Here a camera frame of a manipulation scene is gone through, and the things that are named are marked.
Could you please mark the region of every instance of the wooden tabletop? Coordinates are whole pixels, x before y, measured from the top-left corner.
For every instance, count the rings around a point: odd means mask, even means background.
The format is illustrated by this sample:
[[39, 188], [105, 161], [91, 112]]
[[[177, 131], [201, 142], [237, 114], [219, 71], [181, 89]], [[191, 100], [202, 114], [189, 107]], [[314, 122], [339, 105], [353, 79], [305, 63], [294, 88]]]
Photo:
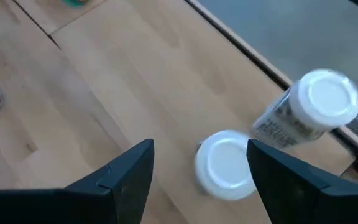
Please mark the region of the wooden tabletop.
[[[257, 192], [204, 194], [193, 158], [282, 91], [185, 1], [106, 0], [52, 38], [0, 1], [0, 188], [64, 187], [154, 138], [143, 223], [270, 222]], [[353, 161], [328, 134], [287, 152], [336, 175]]]

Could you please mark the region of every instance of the white cap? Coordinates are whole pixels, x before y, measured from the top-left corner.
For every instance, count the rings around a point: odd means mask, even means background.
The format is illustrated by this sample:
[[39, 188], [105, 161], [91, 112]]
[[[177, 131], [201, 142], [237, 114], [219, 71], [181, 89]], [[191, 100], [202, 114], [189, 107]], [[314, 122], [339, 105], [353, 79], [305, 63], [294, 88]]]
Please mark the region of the white cap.
[[340, 72], [318, 69], [307, 73], [290, 89], [294, 115], [313, 128], [334, 129], [358, 114], [358, 90]]
[[249, 137], [238, 131], [220, 131], [201, 144], [195, 158], [199, 183], [211, 195], [239, 200], [256, 187], [247, 160]]

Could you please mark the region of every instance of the white bottle cap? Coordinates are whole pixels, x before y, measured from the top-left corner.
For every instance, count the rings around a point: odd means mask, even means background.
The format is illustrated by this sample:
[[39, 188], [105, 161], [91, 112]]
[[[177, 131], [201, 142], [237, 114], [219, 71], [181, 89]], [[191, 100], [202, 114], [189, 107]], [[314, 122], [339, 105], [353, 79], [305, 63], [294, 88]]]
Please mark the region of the white bottle cap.
[[195, 158], [199, 183], [211, 195], [239, 200], [256, 187], [247, 160], [249, 137], [238, 131], [220, 131], [202, 142]]
[[312, 128], [334, 129], [358, 114], [358, 90], [340, 72], [318, 69], [307, 73], [290, 90], [294, 115]]

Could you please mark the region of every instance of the teal object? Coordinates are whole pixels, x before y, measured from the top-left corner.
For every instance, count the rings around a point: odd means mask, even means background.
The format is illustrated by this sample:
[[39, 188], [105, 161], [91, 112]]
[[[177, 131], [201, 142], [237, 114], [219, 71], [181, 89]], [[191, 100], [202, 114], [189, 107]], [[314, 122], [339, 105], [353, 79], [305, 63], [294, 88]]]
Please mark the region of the teal object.
[[62, 0], [62, 1], [71, 7], [82, 7], [88, 2], [84, 0]]

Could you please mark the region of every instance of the white lid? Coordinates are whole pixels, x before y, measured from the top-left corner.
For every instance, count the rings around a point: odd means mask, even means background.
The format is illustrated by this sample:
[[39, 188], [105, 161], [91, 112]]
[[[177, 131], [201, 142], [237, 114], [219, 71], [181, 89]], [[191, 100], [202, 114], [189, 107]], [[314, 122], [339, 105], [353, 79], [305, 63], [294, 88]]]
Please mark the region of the white lid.
[[208, 137], [195, 158], [196, 176], [217, 198], [239, 200], [255, 189], [247, 160], [249, 137], [238, 131], [220, 131]]
[[340, 72], [318, 69], [307, 73], [290, 90], [295, 116], [314, 128], [334, 129], [358, 114], [358, 90]]

